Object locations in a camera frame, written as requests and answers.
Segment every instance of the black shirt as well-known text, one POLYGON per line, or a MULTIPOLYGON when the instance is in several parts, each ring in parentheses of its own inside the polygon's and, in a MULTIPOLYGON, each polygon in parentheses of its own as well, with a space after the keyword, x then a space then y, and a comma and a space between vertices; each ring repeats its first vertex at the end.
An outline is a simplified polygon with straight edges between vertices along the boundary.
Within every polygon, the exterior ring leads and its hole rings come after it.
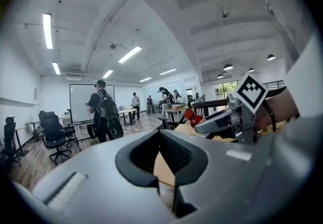
MULTIPOLYGON (((103 96, 107 96, 107 92, 106 92, 105 89, 103 89, 101 91, 101 93, 102 93, 103 96)), ((100 105, 100 96, 97 93, 93 93, 91 95, 91 98, 90 98, 90 101, 89 101, 89 106, 94 108, 94 119, 93 119, 93 121, 94 121, 95 126, 98 126, 99 121, 101 123, 100 114, 99 114, 99 112, 97 110, 99 105, 100 105)))

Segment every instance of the black strap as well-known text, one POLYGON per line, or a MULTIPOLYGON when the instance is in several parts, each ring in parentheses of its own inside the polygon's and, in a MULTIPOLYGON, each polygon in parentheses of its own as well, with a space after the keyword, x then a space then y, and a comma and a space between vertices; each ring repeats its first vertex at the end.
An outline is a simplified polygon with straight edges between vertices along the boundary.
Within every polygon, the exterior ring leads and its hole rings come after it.
POLYGON ((273 132, 276 131, 276 120, 275 120, 275 114, 272 108, 268 105, 267 101, 264 99, 262 102, 264 108, 266 108, 267 112, 269 113, 271 120, 272 120, 272 125, 273 125, 273 132))

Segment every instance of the chair armrest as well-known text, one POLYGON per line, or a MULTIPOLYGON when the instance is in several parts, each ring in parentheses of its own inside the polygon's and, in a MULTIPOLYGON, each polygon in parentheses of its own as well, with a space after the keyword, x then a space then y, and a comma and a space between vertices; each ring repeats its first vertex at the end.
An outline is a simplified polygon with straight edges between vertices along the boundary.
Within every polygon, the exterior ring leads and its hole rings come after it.
POLYGON ((157 117, 158 120, 167 121, 168 118, 157 117))

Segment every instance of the whiteboard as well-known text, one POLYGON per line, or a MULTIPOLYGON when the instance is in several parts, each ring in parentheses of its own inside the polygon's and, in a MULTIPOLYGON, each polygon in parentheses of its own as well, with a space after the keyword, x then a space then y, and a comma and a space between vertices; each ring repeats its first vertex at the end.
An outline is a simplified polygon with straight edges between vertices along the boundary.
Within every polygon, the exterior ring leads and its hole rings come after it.
MULTIPOLYGON (((115 101, 115 87, 113 85, 105 86, 105 90, 115 101)), ((86 102, 90 100, 96 88, 93 84, 70 84, 70 107, 73 123, 92 120, 94 114, 87 110, 86 102)))

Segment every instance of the person in white shirt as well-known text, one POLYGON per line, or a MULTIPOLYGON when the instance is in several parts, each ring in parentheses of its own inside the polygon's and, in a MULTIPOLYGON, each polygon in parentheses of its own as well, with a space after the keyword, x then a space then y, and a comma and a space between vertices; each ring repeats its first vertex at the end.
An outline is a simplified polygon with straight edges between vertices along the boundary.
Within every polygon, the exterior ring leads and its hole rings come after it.
MULTIPOLYGON (((137 97, 136 92, 133 92, 132 95, 133 95, 133 98, 131 101, 131 105, 133 106, 133 108, 137 109, 137 120, 140 120, 140 113, 139 113, 140 99, 139 97, 137 97)), ((135 119, 135 113, 132 114, 132 119, 135 119)))

